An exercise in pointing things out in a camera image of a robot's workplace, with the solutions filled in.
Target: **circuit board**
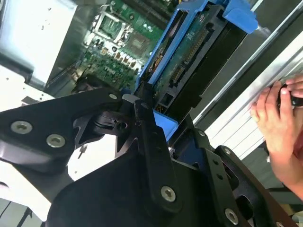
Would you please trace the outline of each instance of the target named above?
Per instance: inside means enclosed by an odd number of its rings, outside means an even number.
[[[163,30],[121,0],[101,6],[92,26],[79,71],[93,73],[116,89],[134,91],[137,75]]]
[[[165,84],[171,83],[172,85],[175,85],[178,82],[179,77],[206,38],[209,33],[205,28],[205,18],[207,15],[208,12],[202,12],[190,26],[187,35],[172,56],[171,61],[163,71],[161,78],[155,84],[155,99],[159,99],[160,91]]]
[[[114,15],[127,21],[134,28],[126,46],[121,50],[145,64],[160,39],[163,30],[120,0],[115,0],[112,9]]]
[[[117,90],[127,88],[131,91],[138,74],[138,69],[132,69],[113,56],[102,55],[92,48],[86,52],[79,70],[94,74]]]

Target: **white surface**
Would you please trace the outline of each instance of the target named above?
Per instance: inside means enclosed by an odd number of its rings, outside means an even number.
[[[53,98],[24,84],[23,77],[0,66],[0,111],[20,107],[26,96],[39,101]],[[0,161],[0,182],[9,187],[9,190],[0,188],[1,198],[28,206],[41,220],[46,220],[51,203],[11,164]]]
[[[7,0],[0,49],[46,83],[76,5],[71,0]]]
[[[228,146],[245,158],[263,141],[257,124],[250,117],[251,103],[274,81],[302,70],[303,32],[258,76],[258,78],[205,131],[213,147]]]
[[[4,210],[9,201],[0,199],[0,212]],[[0,227],[16,227],[21,220],[25,206],[12,202],[0,219]],[[22,227],[40,227],[41,220],[33,214],[33,218],[27,217]]]

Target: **metal panel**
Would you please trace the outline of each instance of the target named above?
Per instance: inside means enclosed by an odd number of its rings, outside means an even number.
[[[76,10],[70,0],[8,0],[0,30],[0,51],[34,70],[44,85]]]
[[[256,31],[243,40],[216,78],[201,94],[201,102],[190,112],[194,124],[199,124],[200,119],[216,105],[232,83],[243,75],[276,36],[285,29],[286,24],[292,21],[290,18],[302,8],[302,5],[302,0],[267,0],[256,9],[259,23],[269,28],[272,35],[265,37]]]
[[[241,159],[263,142],[257,124],[250,118],[251,103],[273,81],[303,69],[303,32],[257,77],[257,79],[205,131],[211,144],[229,146]]]

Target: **bolt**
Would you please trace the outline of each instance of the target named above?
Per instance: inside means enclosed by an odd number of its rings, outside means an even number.
[[[117,99],[117,96],[115,96],[114,94],[109,94],[109,97],[112,99]]]
[[[231,155],[231,151],[228,148],[224,148],[226,154]]]
[[[235,214],[235,212],[233,212],[232,209],[227,208],[225,210],[225,216],[227,217],[227,219],[233,223],[235,226],[239,223],[238,217]]]
[[[143,106],[145,109],[148,109],[148,105],[146,103],[141,103],[141,106]]]
[[[276,226],[277,226],[277,227],[284,227],[284,226],[283,226],[280,222],[278,222],[278,221],[276,222]]]
[[[199,134],[200,134],[200,136],[205,136],[205,133],[201,130],[199,130]]]
[[[161,195],[168,202],[173,202],[176,200],[176,194],[171,187],[163,186],[161,188]]]
[[[11,124],[10,129],[18,134],[28,134],[32,131],[33,126],[25,121],[16,121]]]
[[[58,134],[52,134],[46,138],[46,142],[52,148],[61,148],[65,145],[65,138]]]

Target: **electronic component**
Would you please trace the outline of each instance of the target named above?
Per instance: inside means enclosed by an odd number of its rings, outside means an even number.
[[[96,78],[108,83],[113,88],[121,90],[127,88],[134,90],[137,68],[121,60],[117,53],[109,55],[108,49],[101,52],[90,49],[84,56],[84,61],[78,68],[78,73],[93,74]]]
[[[116,89],[134,91],[137,74],[163,30],[147,20],[146,14],[138,13],[121,0],[101,6],[92,25],[93,32],[85,41],[89,47],[78,74],[85,71]]]
[[[196,15],[161,77],[154,85],[154,100],[157,111],[161,113],[167,111],[186,81],[194,73],[195,68],[203,62],[203,57],[227,23],[222,18],[222,12],[223,7],[208,5],[203,12]],[[164,54],[163,51],[156,57],[155,68],[159,64],[157,61],[161,61]]]
[[[143,15],[150,22],[150,26],[155,25],[161,30],[164,30],[167,26],[178,4],[178,1],[175,0],[169,2],[162,0],[123,0],[123,2],[138,14]]]

